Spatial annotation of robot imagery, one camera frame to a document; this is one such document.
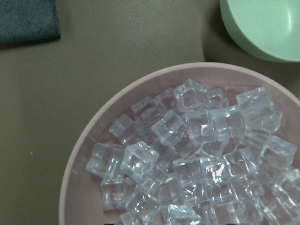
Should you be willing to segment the pile of clear ice cubes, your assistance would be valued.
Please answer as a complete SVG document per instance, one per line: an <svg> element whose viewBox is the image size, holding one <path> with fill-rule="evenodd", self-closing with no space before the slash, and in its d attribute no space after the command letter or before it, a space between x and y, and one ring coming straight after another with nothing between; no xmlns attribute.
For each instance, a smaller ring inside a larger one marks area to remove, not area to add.
<svg viewBox="0 0 300 225"><path fill-rule="evenodd" d="M264 87L236 96L192 79L146 96L96 143L86 170L101 178L118 225L297 225L297 146L278 136L283 113Z"/></svg>

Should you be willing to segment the pink bowl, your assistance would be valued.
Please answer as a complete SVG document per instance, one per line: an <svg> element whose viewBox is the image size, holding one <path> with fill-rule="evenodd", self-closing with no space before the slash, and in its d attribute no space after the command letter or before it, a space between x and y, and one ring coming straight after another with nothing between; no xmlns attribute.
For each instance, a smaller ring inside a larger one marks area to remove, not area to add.
<svg viewBox="0 0 300 225"><path fill-rule="evenodd" d="M192 78L211 88L225 89L230 103L236 95L265 87L284 113L277 135L296 145L300 143L300 101L276 81L247 68L215 62L198 62L168 67L146 75L113 96L88 123L77 140L65 169L59 203L61 225L110 225L121 211L103 212L100 179L85 169L93 145L112 121L145 96L155 96Z"/></svg>

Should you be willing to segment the mint green bowl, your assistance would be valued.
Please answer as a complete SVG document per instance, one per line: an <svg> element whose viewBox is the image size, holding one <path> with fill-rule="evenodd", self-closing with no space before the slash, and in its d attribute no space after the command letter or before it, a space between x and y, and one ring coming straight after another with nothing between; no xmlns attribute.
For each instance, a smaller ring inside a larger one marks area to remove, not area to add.
<svg viewBox="0 0 300 225"><path fill-rule="evenodd" d="M300 61L298 0L222 0L223 23L247 53L272 62Z"/></svg>

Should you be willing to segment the grey folded cloth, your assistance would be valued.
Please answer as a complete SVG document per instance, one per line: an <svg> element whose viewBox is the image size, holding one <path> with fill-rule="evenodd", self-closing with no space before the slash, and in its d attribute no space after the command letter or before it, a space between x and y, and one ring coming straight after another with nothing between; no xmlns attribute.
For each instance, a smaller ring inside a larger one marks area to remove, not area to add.
<svg viewBox="0 0 300 225"><path fill-rule="evenodd" d="M54 0L2 0L0 44L32 43L60 38Z"/></svg>

